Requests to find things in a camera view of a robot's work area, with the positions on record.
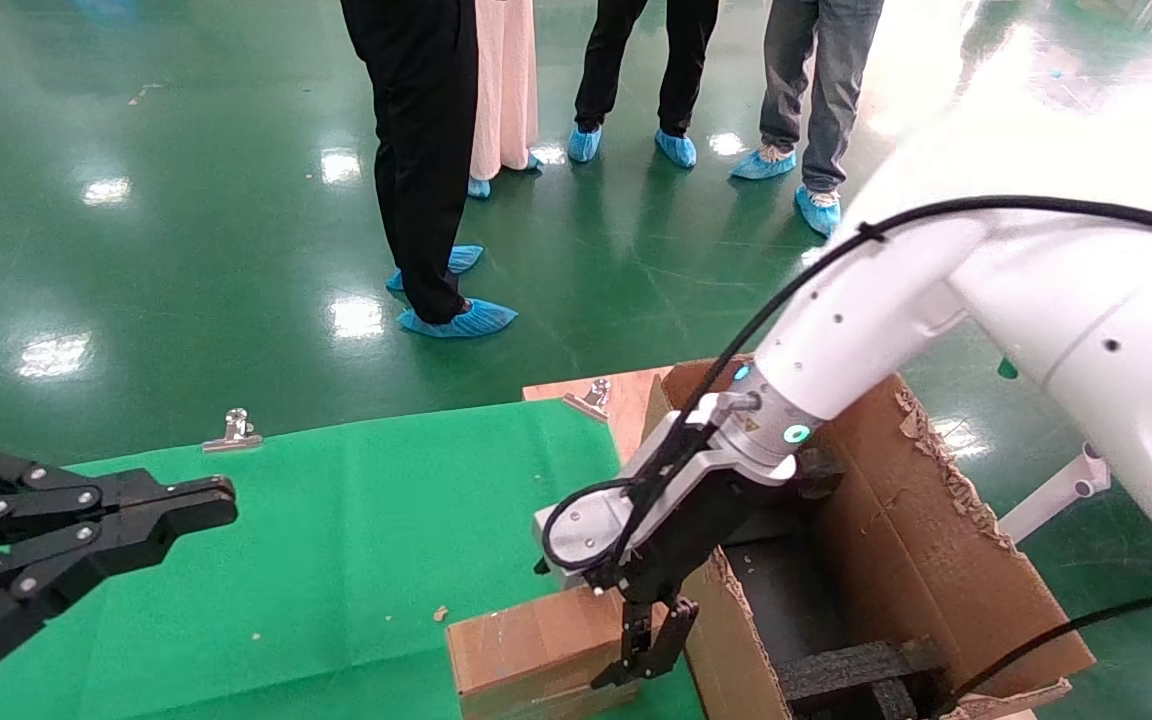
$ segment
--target person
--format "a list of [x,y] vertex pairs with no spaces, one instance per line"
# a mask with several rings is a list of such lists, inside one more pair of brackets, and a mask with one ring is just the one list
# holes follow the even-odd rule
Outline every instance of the person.
[[456,247],[473,149],[479,51],[473,0],[340,0],[371,77],[376,199],[397,272],[386,283],[411,306],[397,317],[431,338],[499,332],[515,311],[467,300],[457,273],[483,253]]
[[[649,0],[598,0],[598,18],[585,46],[585,74],[576,92],[576,127],[567,154],[577,162],[594,159],[602,139],[602,122],[616,104],[621,60],[634,23]],[[691,109],[700,94],[708,37],[718,22],[718,0],[668,0],[666,33],[669,60],[660,79],[657,146],[681,168],[696,165],[696,146],[687,137]]]
[[531,0],[477,0],[479,111],[473,123],[470,197],[492,195],[500,167],[536,170],[526,146],[539,132]]
[[772,179],[794,169],[801,137],[806,61],[814,41],[812,116],[803,156],[803,185],[794,194],[806,223],[829,236],[842,215],[838,187],[842,156],[856,123],[861,79],[882,0],[772,0],[763,60],[767,92],[759,122],[761,146],[732,169],[737,179]]

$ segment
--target robotic arm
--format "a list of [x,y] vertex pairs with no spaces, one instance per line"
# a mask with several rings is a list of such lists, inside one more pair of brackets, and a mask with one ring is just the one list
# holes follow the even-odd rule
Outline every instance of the robotic arm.
[[161,486],[146,470],[88,478],[0,454],[0,660],[111,575],[237,517],[221,475]]
[[[907,187],[914,151],[879,170],[827,250],[855,218],[916,205],[908,191],[873,190]],[[968,316],[1064,408],[1152,518],[1152,227],[985,209],[916,220],[884,240],[805,283],[753,364],[730,391],[705,396],[681,433],[669,433],[679,414],[667,416],[620,478],[536,514],[545,564],[566,584],[626,597],[621,662],[594,687],[672,669],[698,612],[679,594],[682,579],[760,497],[794,486],[795,452],[820,424]],[[655,643],[653,602],[670,611]]]

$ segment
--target green indicator light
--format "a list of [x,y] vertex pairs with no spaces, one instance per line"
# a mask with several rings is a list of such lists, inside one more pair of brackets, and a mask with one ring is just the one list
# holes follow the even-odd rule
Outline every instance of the green indicator light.
[[812,429],[806,427],[806,425],[790,425],[790,427],[785,429],[785,441],[788,444],[803,442],[811,435]]
[[1009,381],[1014,381],[1014,379],[1020,378],[1020,370],[1017,370],[1016,366],[1011,364],[1010,359],[1007,359],[1005,357],[1002,359],[1002,363],[998,363],[998,377],[1002,377],[1009,379]]

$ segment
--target jeans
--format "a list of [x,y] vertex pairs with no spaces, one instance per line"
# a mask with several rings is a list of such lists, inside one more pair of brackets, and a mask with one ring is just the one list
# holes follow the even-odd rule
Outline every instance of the jeans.
[[812,118],[803,154],[803,184],[812,192],[831,192],[847,179],[841,160],[856,123],[879,14],[882,0],[772,0],[763,38],[767,93],[759,131],[764,145],[778,150],[793,150],[799,142],[806,61],[814,41]]

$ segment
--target pink skirt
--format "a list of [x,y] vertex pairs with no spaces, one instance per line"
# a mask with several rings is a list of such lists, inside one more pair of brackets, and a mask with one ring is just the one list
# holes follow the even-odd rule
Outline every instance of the pink skirt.
[[470,176],[522,170],[539,132],[536,31],[531,0],[476,0],[479,15],[479,111]]

